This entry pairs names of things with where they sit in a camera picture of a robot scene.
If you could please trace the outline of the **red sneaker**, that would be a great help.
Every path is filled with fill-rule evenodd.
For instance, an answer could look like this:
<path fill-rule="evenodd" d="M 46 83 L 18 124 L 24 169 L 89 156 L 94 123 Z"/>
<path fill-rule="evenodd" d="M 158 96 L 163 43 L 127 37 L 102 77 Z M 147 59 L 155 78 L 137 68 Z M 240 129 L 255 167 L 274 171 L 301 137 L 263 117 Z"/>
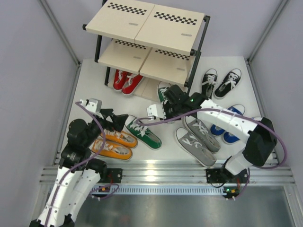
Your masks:
<path fill-rule="evenodd" d="M 116 70 L 113 82 L 113 89 L 117 92 L 121 92 L 123 85 L 125 84 L 126 77 L 128 75 L 127 71 Z"/>
<path fill-rule="evenodd" d="M 122 93 L 126 96 L 133 94 L 138 85 L 142 82 L 143 76 L 140 74 L 129 74 L 126 76 L 126 81 L 122 87 Z"/>

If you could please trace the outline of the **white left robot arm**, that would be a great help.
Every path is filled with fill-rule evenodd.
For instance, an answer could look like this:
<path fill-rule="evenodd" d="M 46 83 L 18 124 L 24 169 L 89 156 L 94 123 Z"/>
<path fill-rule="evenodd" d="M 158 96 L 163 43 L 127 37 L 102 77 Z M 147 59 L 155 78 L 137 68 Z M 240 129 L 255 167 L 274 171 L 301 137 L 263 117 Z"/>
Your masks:
<path fill-rule="evenodd" d="M 92 122 L 75 119 L 68 126 L 68 142 L 51 194 L 41 214 L 30 222 L 32 227 L 73 227 L 93 186 L 107 179 L 106 162 L 92 155 L 89 148 L 105 130 L 121 131 L 128 115 L 115 115 L 113 109 L 87 113 Z"/>

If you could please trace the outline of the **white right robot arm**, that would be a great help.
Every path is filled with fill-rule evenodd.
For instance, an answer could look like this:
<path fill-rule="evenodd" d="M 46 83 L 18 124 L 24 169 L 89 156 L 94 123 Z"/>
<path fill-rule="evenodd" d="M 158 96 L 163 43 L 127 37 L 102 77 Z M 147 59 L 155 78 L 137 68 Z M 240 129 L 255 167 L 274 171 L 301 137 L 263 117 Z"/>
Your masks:
<path fill-rule="evenodd" d="M 241 171 L 251 166 L 262 167 L 277 145 L 273 124 L 268 118 L 263 117 L 260 121 L 247 118 L 220 107 L 201 93 L 189 96 L 177 85 L 168 88 L 164 95 L 168 100 L 163 104 L 166 119 L 184 117 L 189 113 L 230 132 L 245 143 L 244 149 L 228 158 L 220 170 L 226 182 L 233 182 Z"/>

